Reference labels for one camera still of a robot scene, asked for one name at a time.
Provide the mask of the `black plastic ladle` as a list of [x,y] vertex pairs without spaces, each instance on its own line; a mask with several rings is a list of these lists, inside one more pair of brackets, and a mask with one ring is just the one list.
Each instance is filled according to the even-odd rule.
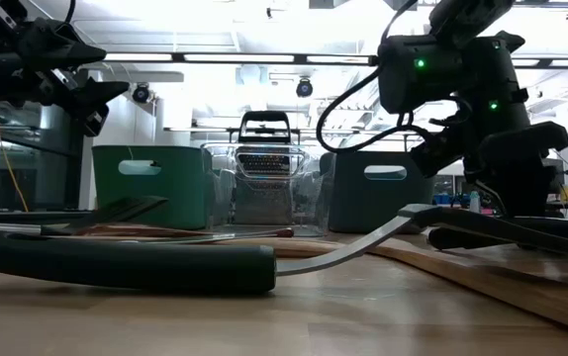
[[[568,238],[568,220],[558,218],[517,217],[506,218],[509,223],[540,232],[550,233]],[[496,245],[509,244],[508,241],[480,236],[469,232],[457,231],[440,227],[432,230],[427,237],[428,244],[436,249],[477,249]]]

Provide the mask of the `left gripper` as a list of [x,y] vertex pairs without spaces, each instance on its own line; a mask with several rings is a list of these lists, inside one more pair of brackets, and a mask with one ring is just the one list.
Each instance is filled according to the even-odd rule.
[[31,20],[20,0],[0,0],[0,101],[56,104],[95,137],[109,114],[107,103],[130,84],[93,78],[81,84],[66,67],[105,57],[104,49],[86,44],[70,24]]

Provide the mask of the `black slotted spatula black handle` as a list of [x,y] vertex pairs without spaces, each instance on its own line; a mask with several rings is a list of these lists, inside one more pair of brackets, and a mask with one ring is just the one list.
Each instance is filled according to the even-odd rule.
[[403,227],[444,226],[568,254],[568,238],[440,206],[411,204],[359,239],[316,257],[280,261],[267,245],[121,242],[0,231],[0,273],[43,281],[161,293],[263,294],[279,277],[331,268],[358,257]]

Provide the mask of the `black slotted turner steel handle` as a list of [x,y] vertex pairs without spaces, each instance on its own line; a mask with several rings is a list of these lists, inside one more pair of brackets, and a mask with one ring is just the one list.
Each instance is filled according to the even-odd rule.
[[0,231],[32,235],[75,235],[80,230],[101,223],[125,223],[168,202],[167,198],[156,196],[127,197],[114,201],[88,217],[69,222],[64,227],[45,224],[0,223]]

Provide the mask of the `dark brown wooden spoon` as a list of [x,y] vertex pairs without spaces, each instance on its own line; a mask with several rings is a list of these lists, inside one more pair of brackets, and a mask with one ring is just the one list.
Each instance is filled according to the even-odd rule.
[[241,238],[241,237],[293,237],[292,228],[259,230],[251,232],[214,232],[201,230],[185,230],[159,227],[144,224],[97,224],[84,228],[75,235],[86,236],[133,236],[160,238]]

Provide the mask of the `green plastic bin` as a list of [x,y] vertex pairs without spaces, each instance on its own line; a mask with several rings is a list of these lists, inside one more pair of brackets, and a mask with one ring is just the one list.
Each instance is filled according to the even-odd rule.
[[137,223],[204,229],[211,213],[211,164],[190,146],[98,145],[92,148],[97,204],[154,196],[166,201]]

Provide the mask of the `black computer monitor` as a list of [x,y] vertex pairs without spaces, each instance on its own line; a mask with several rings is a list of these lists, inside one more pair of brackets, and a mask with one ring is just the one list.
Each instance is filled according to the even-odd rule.
[[548,193],[560,194],[561,187],[564,184],[564,162],[561,159],[554,158],[544,158],[542,162],[550,178]]

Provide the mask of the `long bamboo spoon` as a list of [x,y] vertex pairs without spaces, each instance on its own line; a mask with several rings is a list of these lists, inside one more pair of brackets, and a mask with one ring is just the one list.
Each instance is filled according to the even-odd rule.
[[271,303],[365,323],[550,323],[568,329],[568,257],[516,247],[435,251],[392,239],[329,270],[281,278]]

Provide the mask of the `blue-grey plastic bin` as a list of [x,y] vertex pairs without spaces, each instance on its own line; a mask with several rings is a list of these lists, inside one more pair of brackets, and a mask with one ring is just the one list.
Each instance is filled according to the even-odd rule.
[[368,233],[404,206],[433,200],[433,180],[407,152],[326,153],[320,169],[332,177],[328,228],[333,232]]

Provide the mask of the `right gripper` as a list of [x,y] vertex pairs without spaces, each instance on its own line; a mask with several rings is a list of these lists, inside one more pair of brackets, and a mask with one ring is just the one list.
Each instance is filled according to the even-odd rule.
[[462,59],[474,81],[461,97],[471,106],[472,128],[445,128],[412,148],[410,156],[424,177],[460,159],[466,168],[481,167],[477,184],[499,201],[505,216],[543,217],[555,176],[543,159],[551,149],[568,147],[568,133],[553,122],[528,126],[527,91],[511,59],[524,44],[523,37],[505,31],[471,40]]

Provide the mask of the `clear plastic container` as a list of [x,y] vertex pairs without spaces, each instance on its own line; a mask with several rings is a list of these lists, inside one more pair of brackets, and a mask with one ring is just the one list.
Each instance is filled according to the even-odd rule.
[[237,143],[207,143],[202,146],[211,167],[210,226],[221,231],[259,231],[272,228],[292,228],[295,237],[321,237],[328,233],[328,213],[332,177],[320,169],[321,157],[329,153],[314,145],[297,145],[304,161],[292,180],[293,223],[291,225],[246,225],[233,222]]

